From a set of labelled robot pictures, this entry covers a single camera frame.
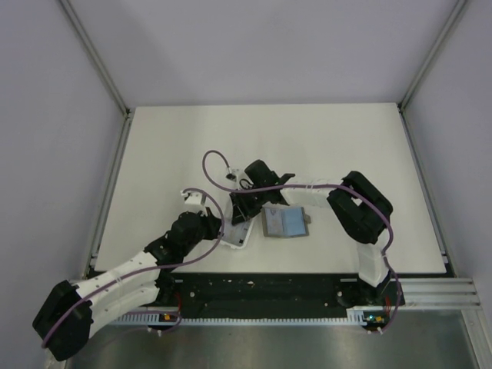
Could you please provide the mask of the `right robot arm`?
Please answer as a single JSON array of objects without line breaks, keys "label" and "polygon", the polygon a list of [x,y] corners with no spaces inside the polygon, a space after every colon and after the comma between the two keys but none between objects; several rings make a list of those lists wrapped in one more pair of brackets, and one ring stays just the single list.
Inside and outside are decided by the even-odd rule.
[{"label": "right robot arm", "polygon": [[[242,180],[248,182],[243,186]],[[264,161],[246,167],[237,179],[238,188],[229,192],[232,224],[248,221],[267,204],[311,206],[330,209],[346,234],[356,241],[359,295],[368,304],[376,304],[387,294],[391,277],[387,250],[394,240],[390,201],[359,171],[350,171],[338,183],[325,179],[302,178],[293,173],[282,176]]]}]

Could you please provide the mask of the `grey card holder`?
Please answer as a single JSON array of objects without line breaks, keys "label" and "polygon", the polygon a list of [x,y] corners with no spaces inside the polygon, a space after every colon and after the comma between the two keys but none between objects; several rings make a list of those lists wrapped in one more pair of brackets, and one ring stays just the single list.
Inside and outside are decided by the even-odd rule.
[{"label": "grey card holder", "polygon": [[307,237],[309,235],[308,226],[311,223],[311,217],[305,213],[302,207],[287,207],[277,208],[280,209],[283,216],[284,234],[280,237],[272,237],[266,233],[266,227],[264,225],[264,210],[261,211],[261,220],[263,227],[263,234],[267,238],[300,238]]}]

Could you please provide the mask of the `right aluminium frame post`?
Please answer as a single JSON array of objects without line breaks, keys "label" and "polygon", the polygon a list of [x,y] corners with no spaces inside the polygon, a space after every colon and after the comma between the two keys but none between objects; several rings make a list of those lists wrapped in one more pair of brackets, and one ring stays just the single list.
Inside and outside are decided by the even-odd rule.
[{"label": "right aluminium frame post", "polygon": [[436,38],[432,42],[432,45],[428,52],[425,54],[423,61],[421,62],[417,72],[411,79],[411,83],[408,85],[402,99],[397,103],[398,111],[403,114],[410,103],[413,101],[414,96],[425,81],[427,75],[431,72],[437,62],[441,52],[450,40],[454,30],[459,25],[460,20],[463,18],[467,8],[470,4],[468,0],[459,0],[454,3],[450,14],[447,16],[445,22],[437,33]]}]

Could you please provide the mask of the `white plastic basket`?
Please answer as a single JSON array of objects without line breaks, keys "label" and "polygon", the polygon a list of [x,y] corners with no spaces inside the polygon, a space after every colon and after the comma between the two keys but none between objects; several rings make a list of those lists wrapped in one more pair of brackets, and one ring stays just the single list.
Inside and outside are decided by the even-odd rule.
[{"label": "white plastic basket", "polygon": [[231,249],[242,250],[246,247],[251,232],[254,227],[254,219],[233,225],[232,224],[233,206],[228,202],[224,210],[224,235],[220,244]]}]

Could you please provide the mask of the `aluminium frame post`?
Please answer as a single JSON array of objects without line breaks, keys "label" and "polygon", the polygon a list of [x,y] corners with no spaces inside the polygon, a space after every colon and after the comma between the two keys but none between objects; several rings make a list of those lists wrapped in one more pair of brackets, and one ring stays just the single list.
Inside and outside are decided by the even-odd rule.
[{"label": "aluminium frame post", "polygon": [[432,45],[428,52],[425,54],[423,61],[421,62],[417,72],[411,79],[411,83],[408,85],[402,99],[397,103],[398,111],[403,114],[410,103],[413,101],[414,96],[425,81],[427,75],[431,72],[437,62],[441,52],[450,40],[454,30],[459,25],[460,20],[463,18],[467,8],[470,4],[468,0],[459,0],[454,3],[450,14],[447,16],[445,22],[437,33],[436,38],[432,42]]},{"label": "aluminium frame post", "polygon": [[104,85],[107,93],[110,95],[112,101],[115,103],[121,115],[123,117],[128,117],[131,109],[125,103],[125,100],[114,82],[114,79],[111,77],[109,70],[103,62],[100,53],[79,18],[75,7],[71,1],[68,0],[57,0],[56,3],[61,9],[62,14],[67,19],[71,29],[75,33],[76,38],[80,42],[82,49],[87,55],[88,60],[91,62],[93,69],[98,75],[101,83]]}]

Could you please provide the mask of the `left aluminium frame post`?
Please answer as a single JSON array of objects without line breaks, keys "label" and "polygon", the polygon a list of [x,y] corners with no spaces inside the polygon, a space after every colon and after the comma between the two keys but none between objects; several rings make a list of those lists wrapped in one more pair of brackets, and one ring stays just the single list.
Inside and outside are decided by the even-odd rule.
[{"label": "left aluminium frame post", "polygon": [[76,38],[80,42],[82,49],[87,55],[88,60],[91,62],[93,69],[98,75],[101,83],[104,85],[107,93],[110,95],[112,101],[115,103],[121,115],[123,117],[128,117],[131,109],[125,103],[125,100],[114,82],[114,79],[111,77],[109,70],[103,62],[100,53],[79,18],[75,7],[71,1],[68,0],[57,0],[56,3],[61,9],[62,14],[67,19],[71,29],[75,33]]}]

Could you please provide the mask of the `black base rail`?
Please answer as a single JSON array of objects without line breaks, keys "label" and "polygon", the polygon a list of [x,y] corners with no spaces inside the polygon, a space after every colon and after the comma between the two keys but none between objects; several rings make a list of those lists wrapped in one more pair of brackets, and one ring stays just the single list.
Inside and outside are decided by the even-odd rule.
[{"label": "black base rail", "polygon": [[150,307],[179,308],[186,319],[333,318],[405,303],[393,278],[373,288],[355,274],[173,272],[159,287]]}]

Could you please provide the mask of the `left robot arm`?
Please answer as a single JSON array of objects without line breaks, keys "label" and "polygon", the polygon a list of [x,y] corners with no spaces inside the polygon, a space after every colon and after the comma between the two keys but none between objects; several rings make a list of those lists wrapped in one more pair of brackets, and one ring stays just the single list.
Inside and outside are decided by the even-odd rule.
[{"label": "left robot arm", "polygon": [[185,258],[202,241],[217,244],[223,231],[224,215],[214,216],[209,208],[186,211],[128,261],[90,279],[57,283],[32,322],[42,348],[66,361],[122,315],[153,302],[169,303],[175,288],[168,274],[187,266]]}]

